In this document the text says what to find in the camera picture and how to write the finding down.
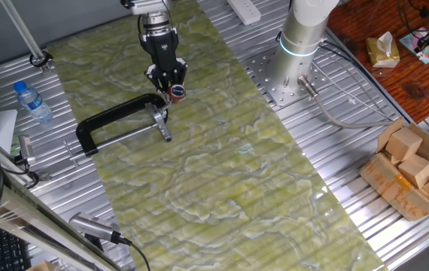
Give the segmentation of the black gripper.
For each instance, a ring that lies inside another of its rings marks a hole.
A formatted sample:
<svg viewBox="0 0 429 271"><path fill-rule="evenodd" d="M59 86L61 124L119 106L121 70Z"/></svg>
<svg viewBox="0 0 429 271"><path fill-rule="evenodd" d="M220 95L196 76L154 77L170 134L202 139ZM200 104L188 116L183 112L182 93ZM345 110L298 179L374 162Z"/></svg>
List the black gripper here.
<svg viewBox="0 0 429 271"><path fill-rule="evenodd" d="M162 93L168 91L168 81L164 74L172 74L172 85L183 85L187 73L187 63L177 59L178 34L175 30L159 35L140 34L141 47L151 56L152 65L145 72L147 79Z"/></svg>

